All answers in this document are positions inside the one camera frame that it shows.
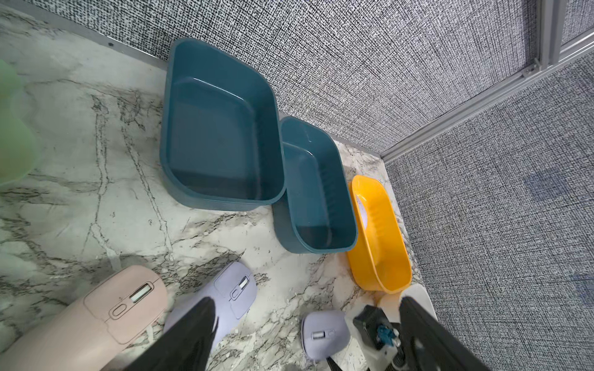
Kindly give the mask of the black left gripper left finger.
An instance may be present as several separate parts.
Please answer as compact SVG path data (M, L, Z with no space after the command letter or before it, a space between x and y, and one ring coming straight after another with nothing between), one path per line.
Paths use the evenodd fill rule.
M205 370L218 330L215 302L203 298L127 370Z

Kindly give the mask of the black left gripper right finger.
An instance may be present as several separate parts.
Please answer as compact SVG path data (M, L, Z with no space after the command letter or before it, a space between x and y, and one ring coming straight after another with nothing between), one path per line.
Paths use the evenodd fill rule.
M401 340L410 370L488 369L413 298L403 298L399 312Z

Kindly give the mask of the white storage box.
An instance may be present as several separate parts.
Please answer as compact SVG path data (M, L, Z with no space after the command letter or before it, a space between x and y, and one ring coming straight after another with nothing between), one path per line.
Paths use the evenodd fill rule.
M393 295L384 295L378 302L377 307L383 310L390 322L401 323L399 307L402 298L413 298L420 304L433 318L437 319L436 311L427 290L421 284L415 283L408 286L402 292Z

